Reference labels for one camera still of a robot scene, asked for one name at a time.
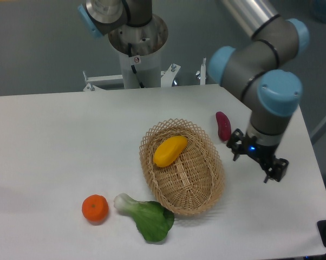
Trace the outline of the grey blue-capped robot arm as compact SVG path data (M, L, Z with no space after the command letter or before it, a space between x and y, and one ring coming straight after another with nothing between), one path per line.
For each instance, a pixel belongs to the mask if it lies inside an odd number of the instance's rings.
M288 161L275 156L302 95L302 83L280 66L305 51L309 31L297 19L285 20L269 1L223 1L252 39L242 50L222 47L209 60L209 77L251 110L246 132L227 142L260 164L268 179L281 181ZM79 14L94 37L108 36L119 53L125 88L161 87L159 52L168 29L152 12L151 1L85 1Z

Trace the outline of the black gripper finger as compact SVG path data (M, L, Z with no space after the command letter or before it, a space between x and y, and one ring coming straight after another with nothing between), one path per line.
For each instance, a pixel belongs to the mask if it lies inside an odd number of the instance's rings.
M269 164L264 165L264 171L266 177L264 183L267 183L269 180L274 180L280 182L286 175L286 171L289 165L289 161L282 158L274 158Z
M227 141L226 146L230 148L233 153L233 161L236 161L241 155L245 154L243 140L244 133L237 128Z

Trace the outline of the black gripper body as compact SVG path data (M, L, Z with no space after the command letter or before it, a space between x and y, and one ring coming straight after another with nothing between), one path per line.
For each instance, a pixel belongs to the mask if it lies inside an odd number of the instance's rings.
M273 168L275 151L278 144L271 146L261 145L257 143L256 136L249 137L249 135L246 134L243 145L245 154L259 163L264 171L270 171Z

